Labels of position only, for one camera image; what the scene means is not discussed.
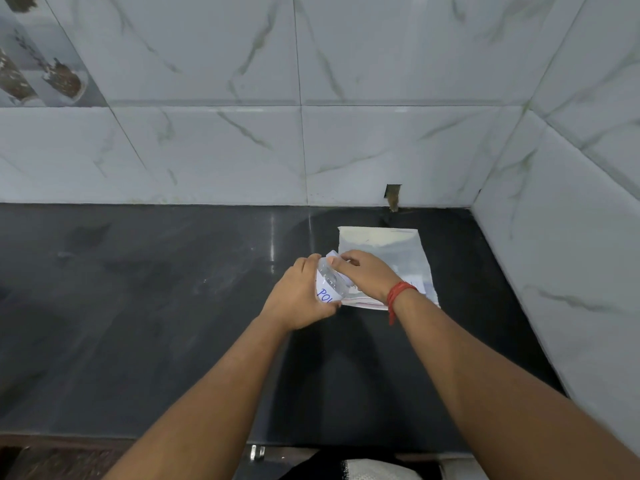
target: hand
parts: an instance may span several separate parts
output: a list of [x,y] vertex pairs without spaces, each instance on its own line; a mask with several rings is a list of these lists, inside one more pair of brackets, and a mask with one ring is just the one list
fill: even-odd
[[273,287],[260,316],[276,320],[286,331],[297,330],[330,317],[339,301],[323,303],[316,298],[316,271],[320,254],[298,258]]
[[329,257],[326,260],[336,271],[347,275],[360,291],[384,304],[387,304],[391,288],[402,281],[382,259],[373,254],[352,250],[340,257],[342,259]]

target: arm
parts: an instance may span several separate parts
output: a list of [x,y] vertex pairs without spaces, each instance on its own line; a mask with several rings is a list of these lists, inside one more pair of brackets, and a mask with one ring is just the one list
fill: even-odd
[[212,370],[130,448],[105,480],[229,480],[251,429],[260,391],[291,330],[335,313],[316,299],[319,255],[299,258]]
[[[350,251],[330,260],[386,303],[400,278]],[[430,300],[405,290],[400,323],[447,410],[492,480],[640,478],[640,459],[574,403],[475,339]]]

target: black countertop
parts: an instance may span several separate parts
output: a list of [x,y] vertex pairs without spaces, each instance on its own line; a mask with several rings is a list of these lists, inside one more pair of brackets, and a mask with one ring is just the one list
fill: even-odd
[[[382,209],[0,205],[0,433],[137,437],[226,352],[295,258]],[[561,390],[467,210],[407,209],[440,306]],[[386,313],[343,306],[271,368],[258,444],[468,451]]]

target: forearm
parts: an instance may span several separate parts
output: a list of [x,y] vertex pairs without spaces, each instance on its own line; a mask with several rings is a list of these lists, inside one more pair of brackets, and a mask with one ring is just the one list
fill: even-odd
[[286,331],[252,321],[217,364],[137,441],[107,480],[228,480],[237,468],[262,384]]
[[394,310],[492,480],[640,477],[640,460],[576,405],[407,290]]

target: clear plastic bag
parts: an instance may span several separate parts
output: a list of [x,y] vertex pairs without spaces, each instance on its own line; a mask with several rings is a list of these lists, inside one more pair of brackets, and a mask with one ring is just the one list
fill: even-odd
[[[340,254],[357,249],[371,253],[387,263],[404,281],[418,288],[427,298],[438,305],[438,295],[433,287],[431,267],[424,254],[417,229],[393,229],[384,227],[338,227],[340,231]],[[342,303],[361,308],[386,310],[387,307],[369,298],[356,287]]]

